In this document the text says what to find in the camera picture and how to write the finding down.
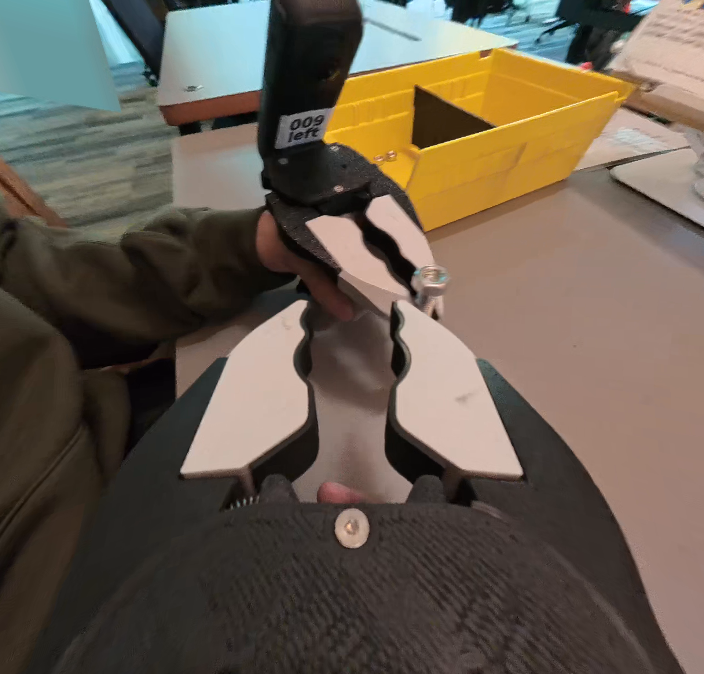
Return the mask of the person's left hand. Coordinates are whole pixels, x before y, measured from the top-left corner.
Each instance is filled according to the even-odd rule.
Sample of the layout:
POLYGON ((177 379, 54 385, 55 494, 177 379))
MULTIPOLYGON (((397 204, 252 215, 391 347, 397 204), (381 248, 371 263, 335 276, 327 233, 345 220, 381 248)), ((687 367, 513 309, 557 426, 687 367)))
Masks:
POLYGON ((343 322, 354 318, 353 302, 339 290, 323 267, 303 259, 286 247, 272 214, 267 210, 263 210, 258 219, 255 247, 258 259, 265 268, 275 274, 299 278, 312 299, 325 312, 343 322))

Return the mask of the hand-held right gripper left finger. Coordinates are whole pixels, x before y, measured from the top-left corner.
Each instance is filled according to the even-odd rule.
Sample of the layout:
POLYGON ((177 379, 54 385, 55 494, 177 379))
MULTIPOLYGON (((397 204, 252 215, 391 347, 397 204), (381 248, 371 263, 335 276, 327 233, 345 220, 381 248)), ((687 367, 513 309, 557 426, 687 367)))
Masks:
POLYGON ((298 479, 319 451, 311 304, 295 300, 229 353, 181 465, 184 479, 298 479))

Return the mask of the person's right hand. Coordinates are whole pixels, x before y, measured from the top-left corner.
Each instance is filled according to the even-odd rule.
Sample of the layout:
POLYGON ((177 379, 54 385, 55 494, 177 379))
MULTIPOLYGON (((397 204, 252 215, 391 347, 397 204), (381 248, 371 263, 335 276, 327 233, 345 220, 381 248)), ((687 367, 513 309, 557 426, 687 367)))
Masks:
POLYGON ((367 498, 359 491, 335 482, 325 482, 316 493, 318 503, 354 504, 365 503, 367 498))

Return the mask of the person's olive jacket torso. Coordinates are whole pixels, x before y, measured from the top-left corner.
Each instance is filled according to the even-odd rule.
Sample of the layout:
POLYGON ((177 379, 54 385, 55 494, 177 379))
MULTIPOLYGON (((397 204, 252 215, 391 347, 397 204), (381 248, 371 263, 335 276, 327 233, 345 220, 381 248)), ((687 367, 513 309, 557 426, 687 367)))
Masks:
POLYGON ((125 377, 1 293, 1 672, 22 673, 128 440, 125 377))

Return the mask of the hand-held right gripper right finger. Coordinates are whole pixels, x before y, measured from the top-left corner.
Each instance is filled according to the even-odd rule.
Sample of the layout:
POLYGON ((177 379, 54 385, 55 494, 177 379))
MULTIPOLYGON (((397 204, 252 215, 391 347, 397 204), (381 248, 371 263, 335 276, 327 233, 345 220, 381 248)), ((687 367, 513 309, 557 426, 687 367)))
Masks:
POLYGON ((423 474, 521 479, 524 471, 477 357, 410 302, 392 306, 395 380, 385 452, 407 479, 423 474))

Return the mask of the black bin divider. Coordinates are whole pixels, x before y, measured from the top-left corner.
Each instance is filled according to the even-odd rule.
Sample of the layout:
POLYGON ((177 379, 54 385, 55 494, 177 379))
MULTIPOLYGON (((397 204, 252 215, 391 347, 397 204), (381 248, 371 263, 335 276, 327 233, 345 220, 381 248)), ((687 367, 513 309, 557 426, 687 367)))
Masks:
POLYGON ((419 150, 483 133, 496 126, 427 89, 415 86, 411 143, 419 150))

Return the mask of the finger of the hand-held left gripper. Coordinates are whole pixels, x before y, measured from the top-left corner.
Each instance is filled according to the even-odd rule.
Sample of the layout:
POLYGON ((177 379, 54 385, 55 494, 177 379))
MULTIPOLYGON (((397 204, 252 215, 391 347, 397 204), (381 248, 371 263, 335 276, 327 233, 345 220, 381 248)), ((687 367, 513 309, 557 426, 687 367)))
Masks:
POLYGON ((366 246, 363 230, 353 219, 321 215, 306 228, 339 268, 338 279, 378 314, 390 314, 397 301, 413 302, 408 286, 399 282, 382 259, 366 246))
POLYGON ((425 232, 389 194, 374 198, 367 205, 363 237, 405 286, 411 286, 417 270, 435 264, 425 232))

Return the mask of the white wood-edged table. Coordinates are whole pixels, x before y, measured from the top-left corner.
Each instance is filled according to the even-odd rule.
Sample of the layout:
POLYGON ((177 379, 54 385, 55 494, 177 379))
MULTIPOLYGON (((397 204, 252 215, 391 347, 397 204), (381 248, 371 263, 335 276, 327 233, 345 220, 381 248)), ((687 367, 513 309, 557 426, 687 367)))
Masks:
MULTIPOLYGON (((351 75, 384 71, 517 41, 378 0, 360 0, 363 39, 351 75)), ((168 15, 157 102, 181 126, 255 111, 260 103, 270 2, 180 10, 168 15)))

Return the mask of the grey desk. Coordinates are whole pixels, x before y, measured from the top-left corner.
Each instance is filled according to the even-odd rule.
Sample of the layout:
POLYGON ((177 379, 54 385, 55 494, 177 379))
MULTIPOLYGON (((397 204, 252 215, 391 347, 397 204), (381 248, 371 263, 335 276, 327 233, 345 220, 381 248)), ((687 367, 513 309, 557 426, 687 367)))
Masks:
MULTIPOLYGON (((172 141, 180 207, 263 203, 256 127, 172 141)), ((581 171, 428 234, 451 273, 445 326, 570 446, 609 503, 686 673, 703 672, 703 234, 606 170, 581 171)), ((400 501, 384 457, 383 320, 315 335, 326 480, 400 501)))

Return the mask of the wooden cabinet side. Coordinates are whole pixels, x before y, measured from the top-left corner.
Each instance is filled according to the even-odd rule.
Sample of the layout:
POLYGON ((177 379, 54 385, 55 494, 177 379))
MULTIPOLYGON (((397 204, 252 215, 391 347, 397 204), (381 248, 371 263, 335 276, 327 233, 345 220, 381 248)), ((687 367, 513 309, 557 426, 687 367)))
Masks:
POLYGON ((1 195, 12 216, 34 218, 52 228, 67 228, 66 222, 57 212, 50 208, 3 158, 1 158, 1 195))

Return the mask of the yellow storage bin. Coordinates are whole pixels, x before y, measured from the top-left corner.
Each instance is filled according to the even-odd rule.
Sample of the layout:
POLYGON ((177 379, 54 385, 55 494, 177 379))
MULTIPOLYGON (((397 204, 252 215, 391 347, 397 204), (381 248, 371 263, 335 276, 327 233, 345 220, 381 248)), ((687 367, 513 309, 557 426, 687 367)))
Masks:
POLYGON ((425 231, 566 179, 635 87, 515 50, 460 54, 346 81, 325 140, 369 160, 409 196, 425 231), (419 150, 415 86, 495 124, 419 150))

